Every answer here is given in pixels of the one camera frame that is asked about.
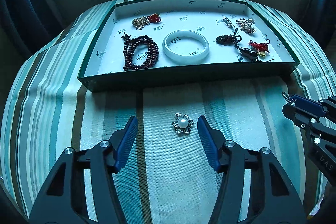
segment blue gripper pad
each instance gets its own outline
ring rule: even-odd
[[[128,128],[125,128],[126,132],[122,138],[117,150],[116,150],[116,162],[115,168],[119,172],[122,168],[125,167],[128,156],[131,152],[135,137],[138,133],[138,119],[134,118]]]
[[[208,122],[204,116],[200,116],[197,120],[197,131],[199,138],[201,139],[205,155],[207,156],[209,165],[215,170],[218,171],[221,166],[218,159],[218,149],[211,137],[209,130],[210,128]]]
[[[301,108],[319,118],[326,115],[326,112],[323,110],[323,106],[318,102],[299,95],[293,95],[291,100],[295,100],[294,103],[296,107]]]

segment beaded bracelet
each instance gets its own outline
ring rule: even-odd
[[[159,48],[157,44],[146,35],[141,35],[138,38],[132,38],[130,35],[124,32],[124,35],[121,37],[125,41],[124,45],[124,57],[125,57],[125,65],[124,71],[127,70],[139,70],[139,69],[147,69],[150,67],[154,67],[155,63],[159,59]],[[147,58],[142,63],[142,65],[134,65],[133,64],[133,56],[134,51],[139,45],[147,45],[148,52]]]

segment white jade bangle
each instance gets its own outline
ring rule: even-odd
[[[172,41],[173,39],[177,37],[191,37],[196,39],[197,41],[201,42],[204,46],[204,50],[201,52],[195,54],[195,55],[181,55],[176,52],[173,52],[171,49],[168,48],[167,43]],[[176,63],[182,64],[182,65],[192,65],[192,64],[198,64],[202,59],[204,59],[209,54],[209,42],[205,39],[204,36],[199,34],[198,32],[189,31],[189,30],[179,30],[170,33],[166,36],[166,38],[163,40],[163,51],[164,53],[172,60],[174,60]]]

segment flower brooch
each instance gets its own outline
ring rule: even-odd
[[[187,114],[182,116],[181,113],[175,114],[175,121],[173,122],[173,127],[177,134],[190,134],[191,127],[194,125],[194,121],[189,118]]]

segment blue curtain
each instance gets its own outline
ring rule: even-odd
[[[0,0],[0,20],[26,58],[63,30],[45,0]]]
[[[336,0],[310,0],[300,26],[325,48],[335,31]]]

